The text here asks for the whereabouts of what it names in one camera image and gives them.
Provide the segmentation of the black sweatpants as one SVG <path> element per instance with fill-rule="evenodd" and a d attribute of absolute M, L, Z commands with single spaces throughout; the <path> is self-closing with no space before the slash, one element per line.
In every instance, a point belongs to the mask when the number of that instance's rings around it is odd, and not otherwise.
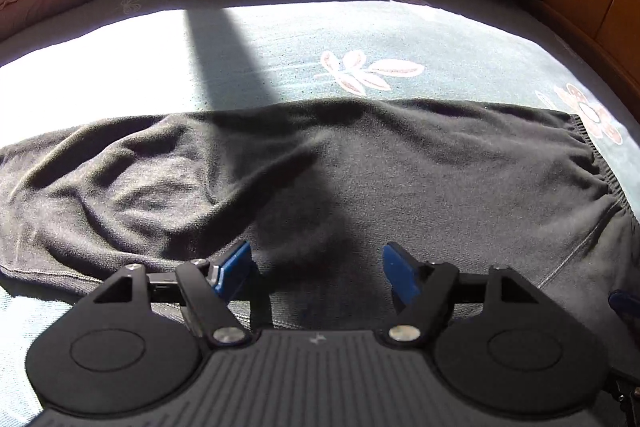
<path fill-rule="evenodd" d="M 1 152 L 1 271 L 85 295 L 123 265 L 168 271 L 239 239 L 274 321 L 368 329 L 390 315 L 381 249 L 509 265 L 637 372 L 608 306 L 639 289 L 639 225 L 582 121 L 553 110 L 306 101 L 111 119 Z"/>

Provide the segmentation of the grey patterned bed sheet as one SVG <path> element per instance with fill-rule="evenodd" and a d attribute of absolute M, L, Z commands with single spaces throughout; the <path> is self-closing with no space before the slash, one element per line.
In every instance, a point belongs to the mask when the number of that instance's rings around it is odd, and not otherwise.
<path fill-rule="evenodd" d="M 326 100 L 574 115 L 639 224 L 638 122 L 577 51 L 512 0 L 93 0 L 1 45 L 1 152 L 104 120 Z M 27 350 L 82 296 L 1 271 L 3 425 L 40 412 Z M 274 321 L 262 270 L 232 309 L 250 329 L 302 329 Z M 316 357 L 278 355 L 273 372 L 333 369 L 332 329 L 306 331 Z"/>

